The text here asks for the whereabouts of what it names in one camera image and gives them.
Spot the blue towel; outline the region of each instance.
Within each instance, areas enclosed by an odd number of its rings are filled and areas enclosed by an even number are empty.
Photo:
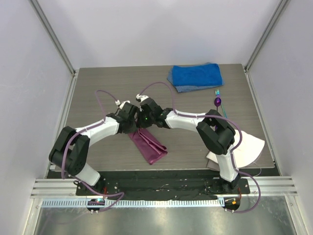
[[[173,66],[167,80],[176,88],[178,93],[224,85],[221,71],[217,64],[190,67]]]

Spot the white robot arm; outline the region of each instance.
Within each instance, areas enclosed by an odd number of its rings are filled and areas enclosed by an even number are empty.
[[[221,178],[230,188],[236,187],[240,176],[232,166],[229,153],[234,143],[235,131],[226,121],[218,118],[198,118],[206,113],[191,114],[178,111],[175,113],[170,108],[162,109],[146,95],[138,95],[136,98],[140,101],[140,109],[125,101],[120,105],[117,114],[108,114],[105,120],[76,129],[68,126],[63,128],[51,150],[49,160],[61,167],[67,142],[80,133],[72,143],[74,145],[72,150],[67,152],[65,171],[93,186],[96,191],[102,192],[103,180],[100,174],[86,163],[89,147],[105,137],[117,133],[132,133],[138,128],[147,128],[155,124],[168,129],[181,128],[198,132],[206,147],[216,154]],[[220,115],[215,110],[207,114]]]
[[[146,95],[137,95],[136,100],[140,102],[141,110],[138,117],[139,126],[147,128],[156,124],[158,127],[181,128],[198,132],[208,150],[216,154],[220,177],[229,182],[231,188],[236,186],[240,176],[233,167],[230,155],[235,130],[225,120],[203,117],[205,115],[220,116],[217,111],[210,110],[208,113],[201,114],[184,113],[177,110],[174,112],[173,109],[162,109]]]

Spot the metal floor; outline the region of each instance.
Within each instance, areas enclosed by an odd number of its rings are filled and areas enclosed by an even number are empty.
[[[67,125],[77,128],[102,119],[102,112],[94,91],[106,90],[120,101],[130,100],[138,105],[135,96],[148,84],[167,81],[172,66],[87,68],[80,69],[73,94]],[[242,65],[220,65],[225,85],[219,87],[223,106],[228,117],[243,131],[265,140],[260,120]],[[168,88],[155,85],[145,92],[162,108],[172,107]],[[215,89],[176,93],[176,107],[180,111],[203,113],[215,109]],[[101,100],[108,112],[115,112],[116,105],[104,94]],[[150,127],[149,131],[168,149],[168,155],[149,165],[127,135],[115,135],[92,146],[87,162],[97,171],[150,170],[150,169],[201,169],[206,168],[208,150],[198,133],[187,130]],[[268,145],[252,168],[274,167]]]
[[[240,210],[256,197],[243,197]],[[296,235],[285,197],[262,197],[244,214],[221,207],[111,209],[85,214],[85,208],[42,208],[35,235]]]

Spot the gray tabletop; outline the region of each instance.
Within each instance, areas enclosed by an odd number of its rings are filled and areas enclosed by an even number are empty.
[[[171,66],[86,68],[80,69],[69,110],[67,125],[77,128],[103,118],[94,96],[98,89],[109,91],[119,100],[135,101],[148,84],[166,81]],[[220,65],[225,85],[219,87],[223,106],[228,117],[242,130],[265,140],[251,92],[240,64]],[[203,113],[214,109],[215,89],[178,94],[175,92],[176,108],[189,113]],[[146,95],[152,97],[162,108],[172,107],[171,96],[164,85],[154,85]],[[101,94],[108,113],[116,111],[114,100]],[[96,170],[149,170],[149,169],[201,169],[207,165],[208,150],[198,133],[182,129],[164,129],[152,126],[149,131],[168,149],[168,154],[149,165],[128,135],[115,135],[97,142],[89,149],[87,162]],[[268,145],[253,168],[274,167]]]

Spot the purple cloth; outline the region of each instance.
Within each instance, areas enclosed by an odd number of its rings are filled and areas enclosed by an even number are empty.
[[[128,136],[150,165],[167,154],[166,147],[157,141],[147,129],[138,129],[138,131],[130,133]]]

